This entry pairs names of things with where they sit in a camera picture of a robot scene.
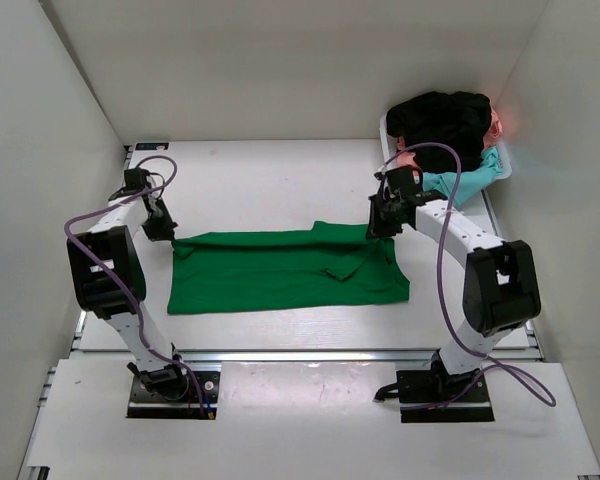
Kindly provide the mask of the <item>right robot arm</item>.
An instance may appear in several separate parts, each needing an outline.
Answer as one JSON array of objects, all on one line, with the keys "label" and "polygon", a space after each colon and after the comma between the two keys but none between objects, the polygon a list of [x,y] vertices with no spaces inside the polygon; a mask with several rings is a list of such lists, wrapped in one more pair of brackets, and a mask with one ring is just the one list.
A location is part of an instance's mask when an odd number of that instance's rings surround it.
[{"label": "right robot arm", "polygon": [[460,327],[431,360],[429,391],[451,400],[475,378],[494,347],[539,315],[541,301],[531,247],[490,234],[453,207],[440,193],[425,192],[421,174],[411,167],[376,173],[377,192],[369,197],[369,239],[393,237],[404,226],[438,245],[437,286],[442,287],[442,260],[451,255],[464,269]]}]

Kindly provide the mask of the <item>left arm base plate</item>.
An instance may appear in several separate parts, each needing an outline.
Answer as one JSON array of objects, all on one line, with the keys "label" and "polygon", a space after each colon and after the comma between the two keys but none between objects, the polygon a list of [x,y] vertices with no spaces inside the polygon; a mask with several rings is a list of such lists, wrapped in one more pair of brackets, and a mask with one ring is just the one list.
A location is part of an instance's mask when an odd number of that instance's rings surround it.
[{"label": "left arm base plate", "polygon": [[215,420],[220,393],[220,371],[195,371],[202,398],[190,377],[171,365],[140,371],[135,364],[126,417],[131,419]]}]

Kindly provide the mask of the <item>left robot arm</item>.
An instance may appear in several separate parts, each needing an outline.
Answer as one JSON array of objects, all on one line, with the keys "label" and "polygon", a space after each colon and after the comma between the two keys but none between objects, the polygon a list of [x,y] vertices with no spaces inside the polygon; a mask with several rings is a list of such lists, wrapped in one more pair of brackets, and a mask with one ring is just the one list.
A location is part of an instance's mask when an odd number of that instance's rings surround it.
[{"label": "left robot arm", "polygon": [[133,242],[139,230],[151,242],[175,238],[177,223],[154,175],[142,168],[125,170],[123,186],[109,197],[105,212],[94,214],[97,223],[74,234],[71,226],[77,221],[70,220],[65,234],[80,307],[118,333],[134,357],[127,368],[146,391],[177,401],[190,390],[189,373],[144,306],[146,280]]}]

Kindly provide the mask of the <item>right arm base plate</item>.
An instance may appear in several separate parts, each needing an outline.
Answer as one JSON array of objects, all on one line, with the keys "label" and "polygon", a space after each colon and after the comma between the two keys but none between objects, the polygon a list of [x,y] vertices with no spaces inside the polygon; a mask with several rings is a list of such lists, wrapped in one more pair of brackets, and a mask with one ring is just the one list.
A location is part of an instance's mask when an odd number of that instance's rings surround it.
[{"label": "right arm base plate", "polygon": [[380,387],[375,402],[397,400],[408,423],[490,423],[495,421],[480,369],[450,374],[437,354],[426,368],[399,369],[393,383]]}]

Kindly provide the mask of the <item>green t shirt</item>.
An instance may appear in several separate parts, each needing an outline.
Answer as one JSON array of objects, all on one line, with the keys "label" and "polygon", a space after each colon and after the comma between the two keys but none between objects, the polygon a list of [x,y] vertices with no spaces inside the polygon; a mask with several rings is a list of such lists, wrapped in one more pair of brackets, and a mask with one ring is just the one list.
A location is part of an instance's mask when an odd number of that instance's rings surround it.
[{"label": "green t shirt", "polygon": [[177,239],[167,311],[197,315],[408,301],[410,282],[393,239],[369,239],[366,230],[317,221],[308,230]]}]

